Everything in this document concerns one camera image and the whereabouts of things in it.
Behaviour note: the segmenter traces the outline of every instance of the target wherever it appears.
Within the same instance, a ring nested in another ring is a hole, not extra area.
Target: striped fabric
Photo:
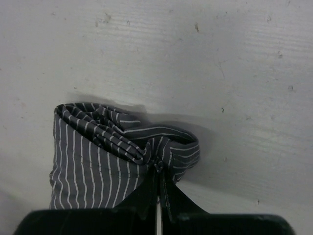
[[[54,112],[51,209],[112,208],[167,167],[173,181],[200,159],[198,139],[173,126],[142,126],[115,107],[62,104]]]

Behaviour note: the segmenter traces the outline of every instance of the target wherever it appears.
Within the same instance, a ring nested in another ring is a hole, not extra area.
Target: fabric fold
[[[143,126],[127,111],[97,103],[56,107],[50,174],[52,209],[112,208],[151,167],[174,182],[200,159],[197,137],[169,125]]]

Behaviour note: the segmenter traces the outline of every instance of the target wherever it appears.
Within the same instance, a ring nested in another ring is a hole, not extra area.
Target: black object
[[[276,215],[209,214],[192,202],[166,170],[151,168],[142,184],[113,209],[46,210],[30,213],[15,234],[154,234],[157,196],[164,235],[293,235]]]

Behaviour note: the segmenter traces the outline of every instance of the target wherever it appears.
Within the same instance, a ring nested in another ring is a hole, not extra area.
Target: white painted surface
[[[311,0],[1,1],[2,232],[48,207],[54,107],[101,101],[188,123],[177,125],[202,160],[179,187],[207,211],[275,213],[311,234],[312,11]]]

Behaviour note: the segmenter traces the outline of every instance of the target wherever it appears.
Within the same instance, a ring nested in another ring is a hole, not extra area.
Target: folded cloth
[[[200,159],[197,137],[169,125],[142,126],[124,110],[97,103],[54,111],[51,209],[112,208],[166,167],[176,183]]]

